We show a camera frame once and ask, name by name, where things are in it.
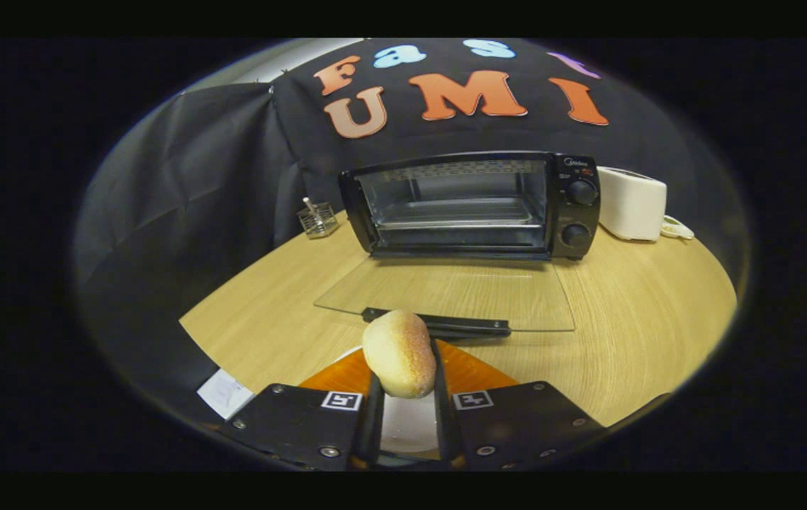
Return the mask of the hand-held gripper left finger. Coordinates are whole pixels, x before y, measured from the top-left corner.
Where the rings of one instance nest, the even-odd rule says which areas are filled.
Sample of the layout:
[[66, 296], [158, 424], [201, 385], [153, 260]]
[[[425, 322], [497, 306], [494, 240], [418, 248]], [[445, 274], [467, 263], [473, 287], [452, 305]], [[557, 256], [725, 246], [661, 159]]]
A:
[[316, 386], [267, 385], [222, 424], [242, 452], [286, 470], [357, 471], [375, 465], [385, 395], [360, 348], [319, 373]]

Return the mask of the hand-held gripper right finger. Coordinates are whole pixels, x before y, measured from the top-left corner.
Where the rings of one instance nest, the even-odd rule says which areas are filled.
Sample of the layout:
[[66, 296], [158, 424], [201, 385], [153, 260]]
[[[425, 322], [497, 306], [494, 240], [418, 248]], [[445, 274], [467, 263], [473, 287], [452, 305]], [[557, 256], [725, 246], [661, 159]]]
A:
[[591, 414], [545, 381], [455, 392], [439, 340], [434, 399], [439, 467], [451, 471], [545, 470], [605, 438]]

